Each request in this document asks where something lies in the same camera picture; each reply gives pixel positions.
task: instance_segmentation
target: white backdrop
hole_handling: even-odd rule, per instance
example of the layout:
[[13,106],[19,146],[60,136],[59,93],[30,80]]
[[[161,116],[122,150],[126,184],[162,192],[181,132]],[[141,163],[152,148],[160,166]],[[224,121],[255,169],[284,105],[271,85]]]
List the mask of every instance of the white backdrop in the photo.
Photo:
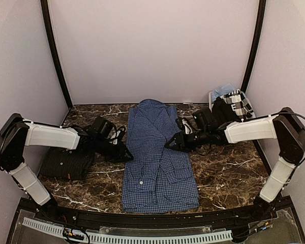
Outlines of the white backdrop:
[[258,2],[49,1],[73,103],[207,102],[240,87]]

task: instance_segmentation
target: black cloth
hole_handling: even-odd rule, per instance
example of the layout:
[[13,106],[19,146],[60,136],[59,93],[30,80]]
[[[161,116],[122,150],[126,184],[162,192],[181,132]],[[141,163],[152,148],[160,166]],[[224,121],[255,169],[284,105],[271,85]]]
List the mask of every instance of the black cloth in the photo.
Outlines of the black cloth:
[[94,150],[66,150],[51,147],[45,155],[40,174],[49,177],[84,180],[94,158]]
[[217,120],[218,126],[227,122],[240,121],[239,117],[232,110],[232,107],[219,97],[213,104],[212,114]]

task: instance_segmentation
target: blue checkered shirt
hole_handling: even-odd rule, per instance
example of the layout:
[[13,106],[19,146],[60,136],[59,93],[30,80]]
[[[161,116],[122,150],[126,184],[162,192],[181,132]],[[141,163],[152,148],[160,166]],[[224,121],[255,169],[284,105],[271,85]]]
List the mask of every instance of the blue checkered shirt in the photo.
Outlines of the blue checkered shirt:
[[122,205],[126,212],[163,213],[199,206],[199,193],[189,155],[164,147],[179,132],[174,106],[144,100],[131,108]]

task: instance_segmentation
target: white wall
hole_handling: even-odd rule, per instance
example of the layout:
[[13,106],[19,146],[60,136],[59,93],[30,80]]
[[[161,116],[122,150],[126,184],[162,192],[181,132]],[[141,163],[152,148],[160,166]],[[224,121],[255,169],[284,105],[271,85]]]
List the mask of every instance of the white wall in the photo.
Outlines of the white wall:
[[[267,1],[248,96],[257,115],[285,106],[305,115],[305,0]],[[273,165],[278,144],[267,140],[262,145]],[[291,195],[305,231],[305,162],[284,193]]]
[[[60,124],[67,113],[49,51],[40,0],[0,0],[0,128],[14,113]],[[43,148],[25,159],[37,171]],[[0,171],[0,244],[24,194]]]
[[207,102],[240,87],[258,2],[50,1],[73,103]]

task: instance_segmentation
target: light blue cloth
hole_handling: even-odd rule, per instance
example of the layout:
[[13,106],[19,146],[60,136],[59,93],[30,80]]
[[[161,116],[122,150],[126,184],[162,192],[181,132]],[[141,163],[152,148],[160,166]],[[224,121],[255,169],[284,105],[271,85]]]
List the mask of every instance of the light blue cloth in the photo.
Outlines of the light blue cloth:
[[189,155],[165,148],[179,132],[177,111],[156,100],[131,108],[127,147],[134,160],[126,163],[122,205],[125,212],[157,214],[199,206],[199,193]]
[[221,88],[214,89],[212,91],[212,102],[214,102],[217,99],[217,97],[221,97],[223,95],[229,94],[235,90],[236,90],[236,88],[233,87],[232,84],[230,84],[230,83],[227,85],[224,85]]

